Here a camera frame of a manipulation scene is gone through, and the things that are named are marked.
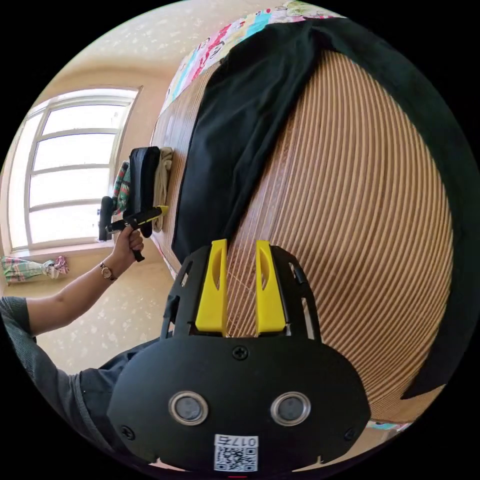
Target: colorful bedsheet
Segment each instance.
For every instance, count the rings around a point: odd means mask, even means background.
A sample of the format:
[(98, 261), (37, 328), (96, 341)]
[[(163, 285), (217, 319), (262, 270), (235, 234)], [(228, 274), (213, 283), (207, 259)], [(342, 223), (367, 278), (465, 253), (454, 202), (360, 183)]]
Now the colorful bedsheet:
[(302, 1), (287, 1), (283, 5), (260, 10), (225, 25), (206, 38), (180, 63), (173, 77), (161, 111), (163, 112), (202, 72), (224, 58), (229, 51), (268, 24), (302, 22), (307, 18), (341, 17), (336, 13)]

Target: tied fabric bundle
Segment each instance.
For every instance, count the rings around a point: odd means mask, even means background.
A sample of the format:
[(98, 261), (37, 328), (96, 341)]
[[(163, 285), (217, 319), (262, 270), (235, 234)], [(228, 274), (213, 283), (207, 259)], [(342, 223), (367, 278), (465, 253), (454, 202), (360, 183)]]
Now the tied fabric bundle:
[(1, 265), (8, 284), (25, 282), (40, 275), (55, 280), (69, 272), (67, 260), (63, 256), (56, 260), (47, 260), (45, 263), (4, 256), (1, 258)]

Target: hand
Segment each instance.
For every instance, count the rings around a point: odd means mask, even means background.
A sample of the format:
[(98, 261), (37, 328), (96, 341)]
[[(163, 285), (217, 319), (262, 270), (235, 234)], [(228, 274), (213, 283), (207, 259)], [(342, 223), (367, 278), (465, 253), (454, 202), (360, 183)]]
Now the hand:
[(114, 277), (119, 277), (135, 262), (132, 250), (141, 252), (144, 249), (144, 240), (139, 230), (127, 225), (118, 235), (113, 252), (103, 262)]

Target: beige cloth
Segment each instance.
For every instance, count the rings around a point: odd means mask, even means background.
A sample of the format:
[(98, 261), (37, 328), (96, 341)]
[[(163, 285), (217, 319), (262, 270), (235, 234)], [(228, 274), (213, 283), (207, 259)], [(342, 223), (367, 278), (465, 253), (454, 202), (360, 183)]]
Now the beige cloth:
[[(170, 169), (172, 168), (173, 150), (164, 146), (160, 149), (160, 161), (155, 172), (155, 185), (153, 188), (153, 206), (165, 205), (167, 202), (167, 187), (169, 185)], [(154, 232), (161, 232), (164, 226), (164, 216), (156, 218), (152, 224)]]

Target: screw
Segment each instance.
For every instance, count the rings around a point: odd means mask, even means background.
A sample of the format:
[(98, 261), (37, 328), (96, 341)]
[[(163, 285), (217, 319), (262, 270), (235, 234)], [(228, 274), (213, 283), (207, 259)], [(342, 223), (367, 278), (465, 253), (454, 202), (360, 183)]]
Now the screw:
[(120, 432), (127, 440), (130, 440), (130, 441), (135, 440), (134, 431), (130, 427), (126, 425), (122, 425), (120, 427)]
[(344, 438), (347, 442), (351, 442), (351, 441), (355, 438), (356, 433), (357, 433), (357, 432), (355, 432), (355, 429), (354, 429), (354, 428), (349, 428), (349, 429), (345, 432), (345, 435), (343, 436), (343, 438)]
[(233, 349), (231, 354), (235, 360), (245, 360), (249, 356), (249, 351), (246, 347), (239, 345)]

